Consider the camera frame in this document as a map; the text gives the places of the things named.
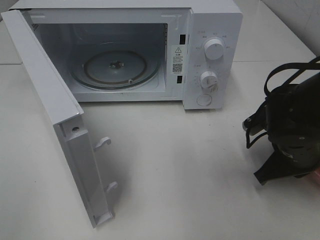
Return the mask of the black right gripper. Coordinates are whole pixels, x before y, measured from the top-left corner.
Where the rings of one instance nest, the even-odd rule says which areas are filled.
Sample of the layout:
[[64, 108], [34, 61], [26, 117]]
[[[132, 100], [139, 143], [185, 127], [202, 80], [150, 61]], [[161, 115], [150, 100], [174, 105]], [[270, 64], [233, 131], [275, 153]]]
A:
[[286, 177], [305, 176], [320, 166], [320, 138], [315, 136], [270, 136], [274, 152], [254, 176], [261, 185]]

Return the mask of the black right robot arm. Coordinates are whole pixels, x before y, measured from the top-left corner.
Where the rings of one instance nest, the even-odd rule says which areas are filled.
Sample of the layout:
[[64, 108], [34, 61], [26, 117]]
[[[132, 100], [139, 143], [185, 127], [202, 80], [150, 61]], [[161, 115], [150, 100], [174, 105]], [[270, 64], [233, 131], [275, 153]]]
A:
[[274, 152], [254, 174], [262, 184], [315, 170], [320, 165], [320, 75], [272, 93], [266, 122]]

